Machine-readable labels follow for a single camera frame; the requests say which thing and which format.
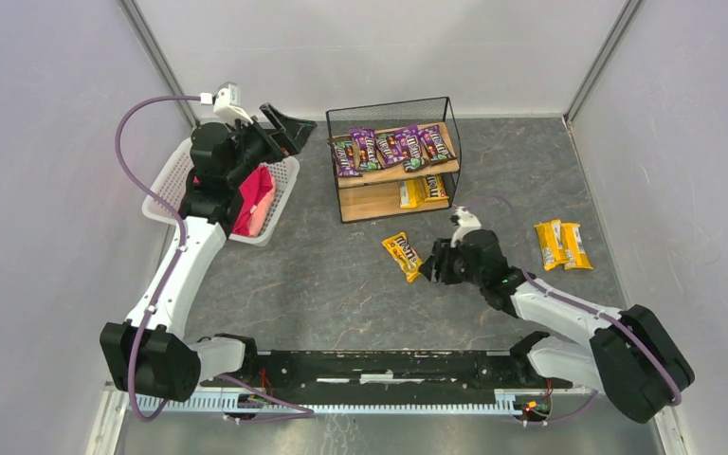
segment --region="yellow candy package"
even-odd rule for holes
[[[568,262],[565,263],[565,270],[572,268],[592,270],[592,265],[588,260],[588,254],[582,245],[579,226],[578,223],[562,223],[562,239],[565,243],[565,255],[568,258]]]
[[[568,262],[568,256],[562,244],[562,223],[553,220],[535,225],[537,238],[542,253],[542,268],[551,270],[557,265]]]
[[[447,193],[441,175],[426,175],[421,178],[426,193],[426,202],[446,201]]]
[[[400,265],[400,269],[406,275],[407,282],[414,282],[420,276],[420,265],[423,260],[420,259],[417,251],[414,251],[414,248],[409,245],[409,237],[406,236],[406,232],[392,235],[381,242],[381,245],[389,251],[392,258]]]
[[[400,208],[416,209],[426,201],[426,193],[419,178],[400,181]]]

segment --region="wooden shelf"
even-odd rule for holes
[[[448,201],[423,203],[416,209],[400,208],[400,185],[395,182],[339,189],[342,223],[383,216],[417,213],[450,207]]]
[[[419,125],[420,128],[426,128],[431,125],[439,125],[440,127],[440,133],[442,134],[442,138],[445,141],[445,145],[447,148],[453,153],[455,159],[451,159],[450,161],[442,164],[438,164],[436,166],[428,166],[427,168],[420,170],[416,173],[407,173],[403,170],[403,164],[398,164],[397,166],[392,166],[391,168],[384,169],[381,171],[369,171],[361,173],[361,177],[344,177],[344,178],[338,178],[338,186],[340,189],[347,189],[347,188],[355,188],[355,187],[363,187],[365,185],[374,185],[374,184],[380,184],[380,183],[387,183],[387,182],[398,182],[400,180],[406,180],[408,178],[415,178],[415,177],[422,177],[425,175],[436,175],[438,173],[456,173],[459,171],[459,157],[456,153],[456,150],[453,148],[453,144],[450,141],[450,135],[447,133],[447,127],[444,122],[438,122],[438,123],[426,123],[423,125]],[[400,128],[391,128],[389,130],[378,130],[375,133],[381,134],[381,133],[389,133],[392,131],[399,130]],[[350,139],[350,136],[334,136],[334,139]],[[428,152],[426,151],[426,146],[423,145],[423,141],[420,141],[420,148],[423,152],[423,156],[428,159]],[[353,142],[353,150],[355,151],[354,161],[355,161],[355,167],[358,168],[358,163],[360,161],[359,159],[359,153],[358,153],[358,146]],[[383,165],[383,158],[378,154],[378,160],[381,161],[381,164]]]

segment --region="wire mesh basket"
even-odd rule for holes
[[[186,179],[189,171],[193,168],[190,151],[191,139],[187,138],[180,143],[180,146],[177,147],[166,165],[163,166],[163,170],[160,171],[151,186],[152,191],[174,207],[180,206],[180,202],[186,194]],[[288,157],[280,163],[264,164],[264,166],[269,168],[269,173],[275,177],[277,186],[275,188],[275,199],[272,201],[272,205],[269,206],[269,212],[266,214],[261,233],[258,237],[230,234],[228,237],[230,240],[254,246],[266,246],[272,237],[275,226],[278,224],[278,219],[280,219],[286,201],[297,181],[300,163],[296,158]],[[150,196],[146,196],[143,200],[141,211],[147,218],[170,225],[176,224],[169,211],[156,203]]]

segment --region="black plastic piece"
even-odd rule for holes
[[[129,321],[108,322],[101,329],[99,344],[120,391],[128,391],[130,350],[137,327]],[[173,401],[186,401],[194,389],[201,368],[199,355],[179,338],[157,326],[141,336],[136,363],[136,392]]]
[[[537,330],[521,341],[515,343],[515,346],[509,349],[509,355],[515,360],[516,374],[521,382],[526,382],[529,378],[539,377],[532,364],[529,362],[529,353],[541,340],[550,337],[548,332]]]
[[[680,391],[694,382],[693,370],[654,313],[635,305],[621,312],[620,321],[660,360]],[[648,422],[672,401],[651,362],[614,326],[597,330],[591,348],[608,399],[629,419]]]
[[[456,224],[458,217],[453,215],[450,221]],[[518,316],[511,298],[526,279],[520,269],[509,266],[498,236],[491,230],[469,232],[456,247],[450,239],[437,239],[431,256],[420,265],[420,273],[432,282],[475,284],[491,307]]]
[[[275,128],[264,129],[253,117],[249,124],[204,123],[191,133],[193,169],[179,209],[183,218],[219,223],[229,236],[244,203],[239,186],[261,163],[298,155],[317,128],[316,122],[285,116],[268,103],[261,110]]]
[[[521,378],[516,360],[505,351],[271,351],[257,358],[258,370],[266,370],[275,396],[308,405],[493,404],[495,389],[538,391],[546,387],[545,378],[534,373],[525,358],[519,361],[525,363],[523,370],[531,373]],[[368,373],[423,381],[388,387],[362,384],[362,375]],[[254,387],[261,386],[257,374],[233,375]],[[318,381],[328,378],[349,382]],[[227,383],[214,380],[202,385],[226,387]],[[555,381],[558,388],[571,385]]]

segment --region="red cloth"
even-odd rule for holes
[[[258,207],[258,203],[266,194],[272,191],[272,176],[266,166],[259,166],[253,171],[239,187],[244,203],[241,212],[233,225],[233,233],[249,237],[249,217]]]
[[[278,181],[272,177],[272,189],[258,202],[258,207],[249,215],[249,236],[258,237],[261,235],[261,229],[264,228],[266,217],[269,216],[269,209],[275,202],[277,195]]]

